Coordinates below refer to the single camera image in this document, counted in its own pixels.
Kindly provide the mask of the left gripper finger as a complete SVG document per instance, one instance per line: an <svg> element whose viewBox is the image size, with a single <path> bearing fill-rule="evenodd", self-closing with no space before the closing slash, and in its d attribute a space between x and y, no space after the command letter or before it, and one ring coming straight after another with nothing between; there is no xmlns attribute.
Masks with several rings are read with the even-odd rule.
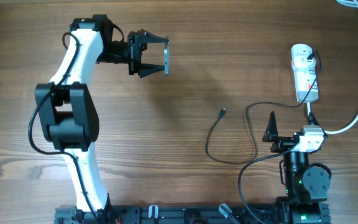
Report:
<svg viewBox="0 0 358 224"><path fill-rule="evenodd" d="M161 43L164 43L164 51L168 52L169 50L168 37L160 37L146 30L142 31L142 51L147 50L147 44L161 44Z"/></svg>
<svg viewBox="0 0 358 224"><path fill-rule="evenodd" d="M164 65L142 63L142 64L140 64L138 75L141 78L144 78L144 77L149 76L153 73L161 72L161 71L165 71Z"/></svg>

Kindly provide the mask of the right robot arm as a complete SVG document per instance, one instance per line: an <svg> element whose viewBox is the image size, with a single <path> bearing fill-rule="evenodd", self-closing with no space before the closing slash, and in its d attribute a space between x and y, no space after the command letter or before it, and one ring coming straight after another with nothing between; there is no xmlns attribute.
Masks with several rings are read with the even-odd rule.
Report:
<svg viewBox="0 0 358 224"><path fill-rule="evenodd" d="M263 142L271 142L272 152L283 156L279 163L285 197L275 201L275 223L327 224L331 222L328 190L331 170L321 163L310 163L309 155L321 149L327 134L310 113L309 124L292 137L278 135L275 113L271 112Z"/></svg>

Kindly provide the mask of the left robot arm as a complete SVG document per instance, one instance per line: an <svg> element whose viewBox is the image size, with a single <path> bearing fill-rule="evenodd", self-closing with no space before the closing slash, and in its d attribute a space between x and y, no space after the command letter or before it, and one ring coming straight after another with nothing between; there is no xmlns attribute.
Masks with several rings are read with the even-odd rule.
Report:
<svg viewBox="0 0 358 224"><path fill-rule="evenodd" d="M121 214L111 205L99 173L95 145L99 116L88 85L98 63L126 64L129 74L141 78L156 72L169 72L169 39L146 30L122 35L105 14L76 18L63 37L67 52L48 83L35 88L36 107L29 121L29 143L35 151L32 130L36 118L44 138L53 144L50 156L60 155L68 167L76 192L76 204L55 211L55 223L121 223Z"/></svg>

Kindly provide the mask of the Galaxy S25 smartphone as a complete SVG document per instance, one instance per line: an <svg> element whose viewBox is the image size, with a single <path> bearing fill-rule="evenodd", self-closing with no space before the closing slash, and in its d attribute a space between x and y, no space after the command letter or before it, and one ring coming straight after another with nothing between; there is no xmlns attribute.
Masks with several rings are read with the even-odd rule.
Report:
<svg viewBox="0 0 358 224"><path fill-rule="evenodd" d="M167 77L169 74L169 38L166 36L164 45L164 73Z"/></svg>

